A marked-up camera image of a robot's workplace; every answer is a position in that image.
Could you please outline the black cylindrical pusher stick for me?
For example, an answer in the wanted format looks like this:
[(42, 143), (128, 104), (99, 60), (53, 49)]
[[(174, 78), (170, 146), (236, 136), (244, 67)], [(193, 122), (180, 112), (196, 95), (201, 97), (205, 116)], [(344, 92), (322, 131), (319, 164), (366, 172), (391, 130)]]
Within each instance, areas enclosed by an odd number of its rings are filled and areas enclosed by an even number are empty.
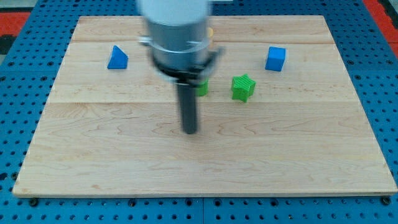
[(182, 129), (186, 134), (195, 134), (198, 130), (196, 89), (186, 82), (177, 82), (177, 95)]

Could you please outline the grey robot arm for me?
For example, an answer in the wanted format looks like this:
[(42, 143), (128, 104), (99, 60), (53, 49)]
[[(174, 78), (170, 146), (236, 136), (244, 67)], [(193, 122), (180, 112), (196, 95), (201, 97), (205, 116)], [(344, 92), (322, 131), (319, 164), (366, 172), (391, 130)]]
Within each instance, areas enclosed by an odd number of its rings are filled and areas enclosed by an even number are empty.
[(208, 35), (209, 0), (139, 0), (147, 35), (139, 42), (149, 48), (156, 71), (177, 87), (182, 130), (198, 131), (197, 89), (215, 69), (222, 49), (212, 49)]

